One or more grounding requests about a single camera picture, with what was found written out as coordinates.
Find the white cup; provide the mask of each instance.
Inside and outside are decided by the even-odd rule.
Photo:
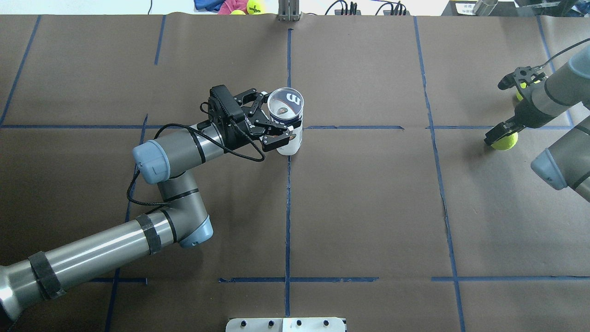
[[[277,149],[282,155],[294,155],[303,140],[303,96],[290,87],[282,87],[268,96],[268,111],[274,122],[290,126],[301,120],[301,125],[291,133],[287,145]]]

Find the metal bracket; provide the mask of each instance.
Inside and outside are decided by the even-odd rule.
[[[346,319],[337,317],[313,318],[234,318],[225,332],[346,332]]]
[[[279,21],[299,21],[299,0],[278,0]]]

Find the white label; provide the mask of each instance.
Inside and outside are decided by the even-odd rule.
[[[455,4],[457,7],[457,13],[462,15],[475,15],[473,13],[473,6],[475,4]]]

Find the table surface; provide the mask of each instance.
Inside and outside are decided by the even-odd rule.
[[[526,129],[509,151],[483,138],[513,114],[514,91],[497,82],[589,28],[548,17],[0,17],[1,265],[145,212],[125,199],[131,149],[165,123],[202,121],[210,87],[292,86],[306,105],[295,156],[226,155],[194,170],[213,238],[30,308],[14,331],[222,331],[234,317],[284,316],[346,317],[367,332],[586,330],[590,204],[529,164],[589,112]],[[158,199],[143,181],[135,193]]]

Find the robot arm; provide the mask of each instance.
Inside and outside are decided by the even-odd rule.
[[[548,78],[537,72],[541,68],[519,67],[498,83],[501,90],[516,86],[523,100],[516,105],[512,118],[486,133],[487,145],[526,127],[540,128],[579,102],[589,108],[590,46]],[[531,168],[553,188],[570,187],[590,201],[590,116],[545,149]]]
[[[178,242],[190,248],[208,240],[213,235],[209,214],[193,175],[186,171],[225,152],[237,154],[233,150],[254,144],[255,139],[261,140],[264,151],[288,144],[293,128],[301,121],[284,126],[268,120],[261,110],[266,101],[267,95],[255,89],[232,96],[223,85],[213,87],[208,120],[190,127],[166,125],[157,136],[168,127],[183,129],[134,148],[145,180],[158,184],[163,202],[151,205],[159,209],[60,248],[38,252],[27,260],[0,266],[0,326],[16,321],[35,303],[60,297],[76,285],[154,255],[167,245]]]

